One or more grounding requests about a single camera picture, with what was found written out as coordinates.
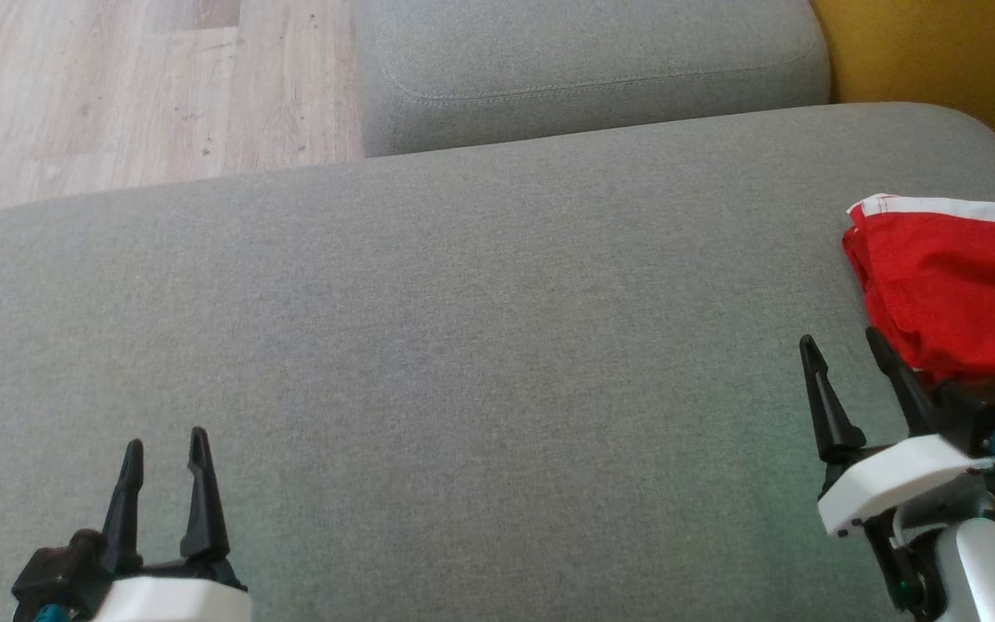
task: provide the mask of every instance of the gray ottoman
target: gray ottoman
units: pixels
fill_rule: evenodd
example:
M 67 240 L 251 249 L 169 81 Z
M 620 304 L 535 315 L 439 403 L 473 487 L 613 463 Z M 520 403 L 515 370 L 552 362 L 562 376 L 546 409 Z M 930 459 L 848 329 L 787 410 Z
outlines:
M 828 101 L 808 0 L 356 0 L 368 156 Z
M 797 355 L 903 437 L 840 248 L 877 192 L 995 200 L 995 136 L 821 106 L 0 213 L 0 619 L 135 436 L 175 556 L 202 425 L 263 622 L 892 621 Z

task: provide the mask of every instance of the white fabric trim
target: white fabric trim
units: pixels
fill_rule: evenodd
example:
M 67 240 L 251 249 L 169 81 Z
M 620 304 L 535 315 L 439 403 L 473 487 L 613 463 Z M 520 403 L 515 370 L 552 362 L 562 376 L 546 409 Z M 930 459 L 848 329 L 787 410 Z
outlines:
M 947 216 L 983 220 L 995 223 L 995 202 L 976 200 L 944 200 L 929 197 L 899 197 L 896 194 L 874 194 L 846 210 L 850 213 L 857 205 L 862 215 L 876 213 L 945 213 Z

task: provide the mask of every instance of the white plastic robot part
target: white plastic robot part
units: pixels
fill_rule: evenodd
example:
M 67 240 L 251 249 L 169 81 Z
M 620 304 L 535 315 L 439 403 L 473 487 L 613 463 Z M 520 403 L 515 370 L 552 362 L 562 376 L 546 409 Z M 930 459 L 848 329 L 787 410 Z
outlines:
M 205 579 L 114 581 L 93 622 L 252 622 L 248 592 Z
M 907 438 L 846 469 L 819 500 L 821 520 L 834 536 L 854 519 L 876 516 L 987 463 L 966 457 L 938 434 Z

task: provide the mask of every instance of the wooden floor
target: wooden floor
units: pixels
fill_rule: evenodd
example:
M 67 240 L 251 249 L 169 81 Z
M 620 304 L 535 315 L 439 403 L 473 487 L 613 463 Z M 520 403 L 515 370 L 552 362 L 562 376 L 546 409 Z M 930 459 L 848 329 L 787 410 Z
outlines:
M 351 0 L 0 0 L 0 209 L 360 157 Z

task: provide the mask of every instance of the red cloth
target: red cloth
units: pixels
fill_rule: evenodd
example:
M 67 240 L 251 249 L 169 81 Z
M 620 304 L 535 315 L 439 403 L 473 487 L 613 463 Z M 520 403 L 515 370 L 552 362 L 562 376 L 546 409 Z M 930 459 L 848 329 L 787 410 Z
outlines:
M 870 321 L 932 379 L 995 377 L 995 204 L 874 194 L 842 244 Z

